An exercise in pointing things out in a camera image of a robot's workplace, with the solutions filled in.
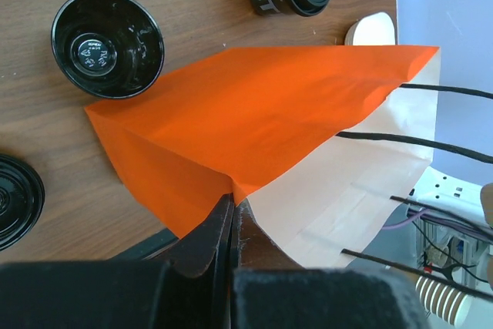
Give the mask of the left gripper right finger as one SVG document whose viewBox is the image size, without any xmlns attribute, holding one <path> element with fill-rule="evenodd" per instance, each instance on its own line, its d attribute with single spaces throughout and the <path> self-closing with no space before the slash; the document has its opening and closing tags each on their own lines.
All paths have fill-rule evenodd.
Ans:
<svg viewBox="0 0 493 329">
<path fill-rule="evenodd" d="M 427 328 L 411 282 L 395 270 L 305 269 L 259 227 L 250 204 L 234 211 L 233 328 Z"/>
</svg>

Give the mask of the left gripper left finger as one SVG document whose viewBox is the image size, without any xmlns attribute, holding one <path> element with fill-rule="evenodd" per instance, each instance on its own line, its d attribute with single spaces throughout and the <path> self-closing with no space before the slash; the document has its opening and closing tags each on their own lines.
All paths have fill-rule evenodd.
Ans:
<svg viewBox="0 0 493 329">
<path fill-rule="evenodd" d="M 222 328 L 233 197 L 146 260 L 1 266 L 3 328 Z"/>
</svg>

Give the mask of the orange paper bag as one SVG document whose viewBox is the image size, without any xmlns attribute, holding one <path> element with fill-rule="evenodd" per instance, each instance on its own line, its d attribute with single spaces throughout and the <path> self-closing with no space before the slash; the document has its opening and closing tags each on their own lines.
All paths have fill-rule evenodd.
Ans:
<svg viewBox="0 0 493 329">
<path fill-rule="evenodd" d="M 247 201 L 303 267 L 346 267 L 418 182 L 434 138 L 433 46 L 234 48 L 140 96 L 86 107 L 117 175 L 178 237 L 218 199 Z"/>
</svg>

